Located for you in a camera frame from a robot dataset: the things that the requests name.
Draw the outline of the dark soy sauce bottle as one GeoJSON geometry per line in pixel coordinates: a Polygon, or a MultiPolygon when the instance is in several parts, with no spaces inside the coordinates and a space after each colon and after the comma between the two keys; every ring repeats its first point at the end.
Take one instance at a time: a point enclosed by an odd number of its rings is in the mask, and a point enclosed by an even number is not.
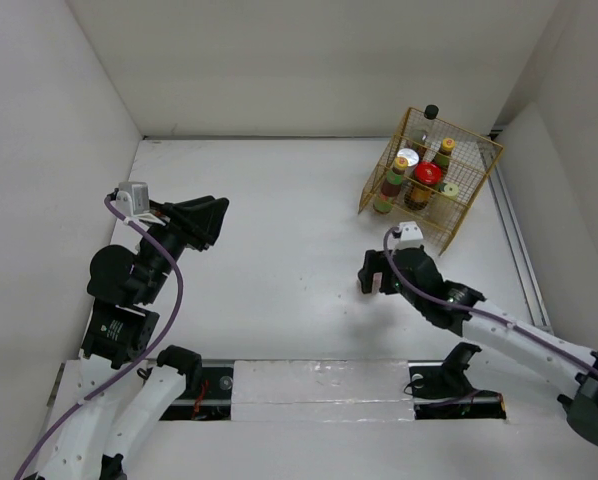
{"type": "Polygon", "coordinates": [[[409,147],[417,153],[420,161],[424,160],[424,157],[428,151],[428,137],[432,131],[434,121],[437,118],[438,113],[439,108],[437,105],[427,105],[423,111],[423,117],[421,121],[411,130],[409,137],[409,147]]]}

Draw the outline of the pink cap spice shaker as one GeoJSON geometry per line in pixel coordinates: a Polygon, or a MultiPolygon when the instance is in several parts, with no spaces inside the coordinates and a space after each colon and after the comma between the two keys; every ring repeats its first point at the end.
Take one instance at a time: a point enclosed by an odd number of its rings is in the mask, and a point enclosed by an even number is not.
{"type": "Polygon", "coordinates": [[[363,273],[359,272],[357,275],[359,290],[363,295],[372,295],[378,294],[381,283],[382,283],[382,273],[363,273]]]}

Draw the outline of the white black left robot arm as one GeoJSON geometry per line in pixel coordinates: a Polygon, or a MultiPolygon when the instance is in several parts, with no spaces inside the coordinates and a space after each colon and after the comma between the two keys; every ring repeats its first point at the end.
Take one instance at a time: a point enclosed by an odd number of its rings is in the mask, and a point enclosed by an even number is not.
{"type": "Polygon", "coordinates": [[[187,249],[215,245],[229,200],[160,203],[117,188],[104,205],[141,240],[135,251],[108,245],[92,258],[87,292],[93,305],[76,397],[32,447],[18,479],[126,478],[130,460],[168,406],[201,387],[198,353],[158,346],[184,299],[178,261],[187,249]]]}

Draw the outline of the yellow cap green sauce bottle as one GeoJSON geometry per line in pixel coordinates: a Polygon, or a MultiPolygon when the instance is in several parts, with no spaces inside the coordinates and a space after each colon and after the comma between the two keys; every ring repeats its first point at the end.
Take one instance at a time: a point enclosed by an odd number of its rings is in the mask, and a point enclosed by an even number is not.
{"type": "Polygon", "coordinates": [[[437,153],[435,154],[432,163],[436,165],[442,172],[442,176],[445,176],[448,172],[451,156],[456,146],[454,139],[450,137],[444,138],[439,146],[437,153]]]}

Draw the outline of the yellow cap spice shaker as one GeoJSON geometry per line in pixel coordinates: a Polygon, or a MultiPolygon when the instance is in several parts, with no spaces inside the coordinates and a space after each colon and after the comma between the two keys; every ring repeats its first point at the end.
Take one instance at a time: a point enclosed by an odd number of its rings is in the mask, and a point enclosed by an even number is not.
{"type": "Polygon", "coordinates": [[[439,186],[438,189],[439,194],[449,199],[456,199],[458,197],[459,192],[459,186],[452,182],[444,182],[439,186]]]}

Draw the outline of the silver cap blue shaker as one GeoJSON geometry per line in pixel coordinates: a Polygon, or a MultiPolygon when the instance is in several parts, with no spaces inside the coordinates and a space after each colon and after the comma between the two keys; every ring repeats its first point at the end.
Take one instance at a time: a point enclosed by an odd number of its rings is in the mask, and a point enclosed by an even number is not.
{"type": "Polygon", "coordinates": [[[418,153],[411,148],[400,149],[395,157],[395,164],[403,170],[415,168],[419,163],[418,153]]]}

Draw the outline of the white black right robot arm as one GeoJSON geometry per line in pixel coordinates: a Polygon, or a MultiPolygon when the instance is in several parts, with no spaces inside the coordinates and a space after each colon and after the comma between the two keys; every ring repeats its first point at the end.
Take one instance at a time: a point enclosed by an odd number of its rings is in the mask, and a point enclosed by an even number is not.
{"type": "Polygon", "coordinates": [[[358,272],[361,291],[399,294],[433,326],[489,347],[529,368],[558,390],[568,425],[598,446],[598,351],[519,322],[479,291],[447,280],[422,247],[368,250],[358,272]]]}

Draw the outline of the green label sauce bottle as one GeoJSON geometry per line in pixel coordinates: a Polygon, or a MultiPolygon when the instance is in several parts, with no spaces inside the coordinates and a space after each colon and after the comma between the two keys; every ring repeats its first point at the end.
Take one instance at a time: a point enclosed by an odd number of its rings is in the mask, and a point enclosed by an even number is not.
{"type": "Polygon", "coordinates": [[[379,193],[373,201],[373,209],[379,214],[388,214],[393,203],[401,191],[404,174],[408,168],[408,160],[403,156],[397,156],[387,171],[385,179],[380,187],[379,193]]]}

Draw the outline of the red lid sauce jar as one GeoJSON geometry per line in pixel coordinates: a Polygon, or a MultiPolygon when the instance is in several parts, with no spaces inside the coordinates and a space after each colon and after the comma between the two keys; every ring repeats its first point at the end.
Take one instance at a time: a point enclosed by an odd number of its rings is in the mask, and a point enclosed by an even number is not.
{"type": "Polygon", "coordinates": [[[419,163],[410,177],[408,192],[404,197],[405,206],[412,211],[424,209],[438,183],[442,172],[431,162],[419,163]]]}

